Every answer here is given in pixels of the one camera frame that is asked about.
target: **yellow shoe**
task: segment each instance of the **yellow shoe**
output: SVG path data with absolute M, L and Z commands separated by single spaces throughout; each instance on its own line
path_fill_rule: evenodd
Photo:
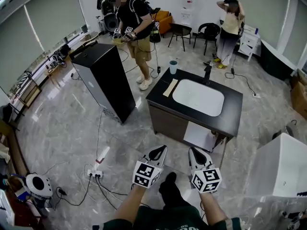
M 226 67 L 227 67 L 227 66 L 225 66 L 225 65 L 223 65 L 223 64 L 220 64 L 220 65 L 217 66 L 218 69 L 225 69 Z
M 220 63 L 220 62 L 221 62 L 221 59 L 216 58 L 216 59 L 214 59 L 213 61 L 214 61 L 214 62 L 217 62 L 217 63 Z

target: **countertop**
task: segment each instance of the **countertop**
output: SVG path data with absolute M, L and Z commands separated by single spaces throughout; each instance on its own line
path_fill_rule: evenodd
M 172 89 L 170 95 L 166 97 L 163 95 L 163 93 L 165 90 L 167 90 L 173 79 L 177 79 L 178 83 Z M 219 116 L 212 117 L 182 105 L 173 99 L 173 92 L 179 84 L 180 80 L 183 79 L 188 79 L 200 84 L 203 81 L 203 77 L 198 75 L 179 69 L 177 69 L 176 74 L 173 75 L 170 73 L 169 69 L 167 69 L 158 83 L 147 95 L 146 99 L 150 102 L 151 105 L 164 109 L 210 130 L 216 131 L 219 134 L 230 138 L 236 137 L 238 134 L 241 118 L 243 94 L 209 80 L 210 85 L 208 87 L 220 91 L 225 98 L 221 114 Z

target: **black tall box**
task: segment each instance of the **black tall box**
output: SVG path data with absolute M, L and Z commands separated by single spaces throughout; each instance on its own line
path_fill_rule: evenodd
M 134 109 L 135 101 L 117 47 L 94 44 L 72 63 L 104 113 L 124 123 Z

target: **black t-shirt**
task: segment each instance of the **black t-shirt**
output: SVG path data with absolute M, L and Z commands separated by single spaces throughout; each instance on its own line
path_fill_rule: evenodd
M 149 14 L 148 8 L 142 0 L 135 0 L 133 3 L 133 9 L 135 10 L 135 13 L 139 17 L 140 23 L 142 23 L 143 21 L 140 17 Z M 119 8 L 118 16 L 124 24 L 124 28 L 122 31 L 123 35 L 125 34 L 127 27 L 132 27 L 133 29 L 135 29 L 139 26 L 135 13 L 130 10 L 130 0 L 127 0 L 126 4 Z M 149 25 L 148 27 L 146 27 L 144 30 L 142 30 L 137 34 L 137 39 L 146 38 L 147 36 L 149 36 L 150 31 L 151 27 Z
M 240 219 L 233 218 L 208 226 L 194 206 L 169 210 L 151 209 L 141 206 L 134 224 L 127 220 L 108 221 L 99 230 L 242 230 Z

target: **hand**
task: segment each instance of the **hand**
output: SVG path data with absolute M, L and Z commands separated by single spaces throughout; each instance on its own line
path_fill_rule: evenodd
M 136 34 L 135 32 L 129 32 L 129 33 L 126 33 L 124 36 L 123 36 L 123 39 L 128 42 L 130 40 L 135 40 L 136 39 Z

